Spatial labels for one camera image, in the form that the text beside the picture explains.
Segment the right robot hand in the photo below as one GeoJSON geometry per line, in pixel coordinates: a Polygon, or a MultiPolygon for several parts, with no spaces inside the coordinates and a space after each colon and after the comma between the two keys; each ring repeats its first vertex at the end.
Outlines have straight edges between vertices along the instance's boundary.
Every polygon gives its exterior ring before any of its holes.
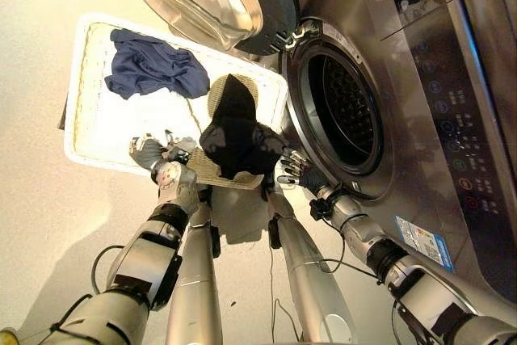
{"type": "Polygon", "coordinates": [[[319,168],[294,149],[286,149],[279,162],[282,174],[277,177],[278,183],[304,187],[314,196],[329,184],[327,177],[319,168]]]}

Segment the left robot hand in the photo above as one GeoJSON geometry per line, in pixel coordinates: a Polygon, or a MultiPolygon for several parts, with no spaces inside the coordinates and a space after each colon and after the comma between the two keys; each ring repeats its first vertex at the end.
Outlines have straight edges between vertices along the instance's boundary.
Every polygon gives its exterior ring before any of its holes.
{"type": "Polygon", "coordinates": [[[169,129],[164,133],[166,145],[150,133],[130,141],[129,156],[139,167],[153,170],[164,162],[188,163],[197,146],[196,141],[191,137],[177,137],[169,129]]]}

